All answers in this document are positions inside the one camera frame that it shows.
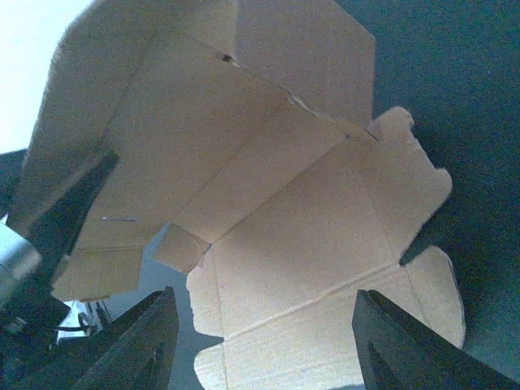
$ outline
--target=cardboard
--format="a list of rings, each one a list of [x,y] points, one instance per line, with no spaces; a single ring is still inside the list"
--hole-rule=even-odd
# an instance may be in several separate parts
[[[189,272],[196,329],[224,338],[195,361],[205,388],[361,383],[358,288],[461,346],[448,257],[398,264],[451,179],[406,110],[371,121],[374,52],[332,0],[95,2],[60,42],[8,223],[113,148],[54,294],[135,288],[170,223],[155,258]]]

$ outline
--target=black cable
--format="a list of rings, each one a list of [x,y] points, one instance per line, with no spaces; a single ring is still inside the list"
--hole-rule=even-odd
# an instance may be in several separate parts
[[[57,327],[57,328],[55,328],[55,330],[62,331],[62,332],[81,332],[81,331],[86,331],[89,328],[90,328],[89,326],[87,326],[87,327]]]
[[[83,317],[81,317],[81,313],[78,314],[78,323],[80,323],[79,327],[57,327],[55,330],[62,332],[85,332],[91,328],[90,325],[85,324]]]

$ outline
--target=flattened cardboard box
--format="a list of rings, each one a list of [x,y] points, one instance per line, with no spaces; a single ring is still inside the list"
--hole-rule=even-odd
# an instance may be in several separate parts
[[[195,361],[205,388],[361,383],[358,288],[461,346],[448,257],[398,265],[451,180],[407,111],[371,122],[374,49],[330,0],[95,2],[60,42],[10,223],[113,147],[55,295],[135,288],[172,223],[155,257],[189,272],[196,329],[224,338]]]

